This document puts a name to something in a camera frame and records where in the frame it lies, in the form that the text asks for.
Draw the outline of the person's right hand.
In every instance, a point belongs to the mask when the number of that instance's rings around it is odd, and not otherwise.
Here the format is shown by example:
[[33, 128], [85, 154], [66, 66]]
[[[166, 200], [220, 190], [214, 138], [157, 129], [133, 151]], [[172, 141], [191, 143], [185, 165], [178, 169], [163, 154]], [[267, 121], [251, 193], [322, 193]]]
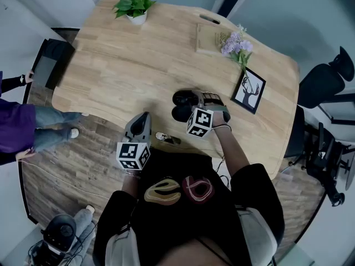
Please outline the person's right hand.
[[231, 130], [230, 125], [224, 119], [224, 114], [222, 111], [214, 111], [213, 118], [212, 118], [212, 129], [218, 129], [226, 127]]

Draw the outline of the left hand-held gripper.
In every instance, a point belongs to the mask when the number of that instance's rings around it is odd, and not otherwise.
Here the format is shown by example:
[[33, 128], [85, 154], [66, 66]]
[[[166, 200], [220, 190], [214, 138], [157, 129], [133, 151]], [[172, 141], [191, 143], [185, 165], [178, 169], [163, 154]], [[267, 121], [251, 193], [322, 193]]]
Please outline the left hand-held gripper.
[[151, 155], [151, 115], [142, 112], [125, 126], [125, 135], [117, 143], [116, 160], [124, 170], [143, 170]]

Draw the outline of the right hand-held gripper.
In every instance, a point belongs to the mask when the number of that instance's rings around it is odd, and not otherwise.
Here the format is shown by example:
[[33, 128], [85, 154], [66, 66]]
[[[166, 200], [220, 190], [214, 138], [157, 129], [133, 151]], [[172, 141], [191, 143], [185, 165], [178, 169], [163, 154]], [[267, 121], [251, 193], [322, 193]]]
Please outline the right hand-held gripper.
[[193, 98], [190, 100], [192, 105], [192, 114], [187, 122], [187, 131], [189, 135], [203, 138], [212, 129], [212, 118], [214, 111], [222, 111], [224, 119], [230, 121], [230, 113], [222, 102], [219, 95], [211, 92], [202, 92], [192, 90]]

